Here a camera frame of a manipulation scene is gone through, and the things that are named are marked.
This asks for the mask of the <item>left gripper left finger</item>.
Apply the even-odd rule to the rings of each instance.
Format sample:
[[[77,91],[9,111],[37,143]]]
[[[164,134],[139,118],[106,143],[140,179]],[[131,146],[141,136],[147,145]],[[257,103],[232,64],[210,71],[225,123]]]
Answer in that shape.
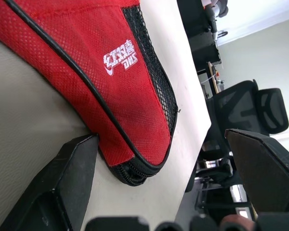
[[[98,134],[65,143],[30,182],[0,231],[80,231],[92,190]]]

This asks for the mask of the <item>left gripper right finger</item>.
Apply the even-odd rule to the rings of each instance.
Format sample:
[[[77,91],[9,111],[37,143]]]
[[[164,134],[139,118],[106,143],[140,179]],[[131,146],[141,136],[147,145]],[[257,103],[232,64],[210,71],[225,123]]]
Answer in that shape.
[[[289,151],[256,132],[228,129],[225,138],[256,212],[289,212]]]

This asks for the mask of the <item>red DHS paddle case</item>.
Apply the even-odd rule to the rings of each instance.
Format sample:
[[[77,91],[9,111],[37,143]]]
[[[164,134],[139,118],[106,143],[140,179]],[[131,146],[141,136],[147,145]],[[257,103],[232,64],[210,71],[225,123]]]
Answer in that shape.
[[[121,182],[138,186],[162,169],[178,106],[140,0],[0,0],[0,42],[99,134]]]

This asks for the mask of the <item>black mesh office chair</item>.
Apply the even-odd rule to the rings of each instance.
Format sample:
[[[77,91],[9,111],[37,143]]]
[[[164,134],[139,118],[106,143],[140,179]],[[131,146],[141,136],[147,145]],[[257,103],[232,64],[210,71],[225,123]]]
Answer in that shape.
[[[225,131],[239,129],[271,137],[289,126],[281,90],[260,90],[255,80],[240,82],[206,101],[211,127],[206,140],[215,141],[219,149],[200,153],[206,160],[219,160],[217,167],[200,170],[197,177],[212,179],[224,187],[241,184],[233,153]]]

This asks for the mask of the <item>wooden board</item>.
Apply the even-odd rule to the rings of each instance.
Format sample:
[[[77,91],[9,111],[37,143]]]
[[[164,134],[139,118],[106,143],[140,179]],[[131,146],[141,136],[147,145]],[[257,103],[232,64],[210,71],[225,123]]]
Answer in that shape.
[[[220,79],[220,73],[216,70],[215,66],[208,62],[208,81],[212,94],[215,95],[224,90],[224,81]]]

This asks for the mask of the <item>black desk furniture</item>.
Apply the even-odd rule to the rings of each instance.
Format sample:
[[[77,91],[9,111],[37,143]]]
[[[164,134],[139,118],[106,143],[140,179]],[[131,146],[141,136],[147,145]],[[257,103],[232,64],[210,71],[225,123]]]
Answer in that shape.
[[[204,70],[210,62],[221,64],[217,40],[228,34],[217,29],[217,18],[228,14],[228,0],[177,0],[179,12],[190,45],[197,71]]]

